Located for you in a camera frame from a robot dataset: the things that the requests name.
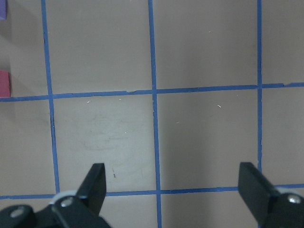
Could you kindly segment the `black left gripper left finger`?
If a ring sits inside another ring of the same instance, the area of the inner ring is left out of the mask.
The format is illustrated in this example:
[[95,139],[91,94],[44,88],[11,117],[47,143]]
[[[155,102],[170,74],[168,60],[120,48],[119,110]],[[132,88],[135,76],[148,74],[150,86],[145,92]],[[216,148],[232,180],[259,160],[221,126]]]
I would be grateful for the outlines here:
[[103,163],[94,163],[76,192],[76,197],[95,215],[99,215],[106,196]]

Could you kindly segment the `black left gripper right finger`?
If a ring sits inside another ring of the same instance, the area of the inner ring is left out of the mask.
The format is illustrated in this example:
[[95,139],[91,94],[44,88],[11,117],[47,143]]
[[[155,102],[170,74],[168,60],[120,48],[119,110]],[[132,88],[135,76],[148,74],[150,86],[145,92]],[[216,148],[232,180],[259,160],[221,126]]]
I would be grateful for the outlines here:
[[241,162],[238,192],[258,223],[265,223],[278,199],[278,190],[250,162]]

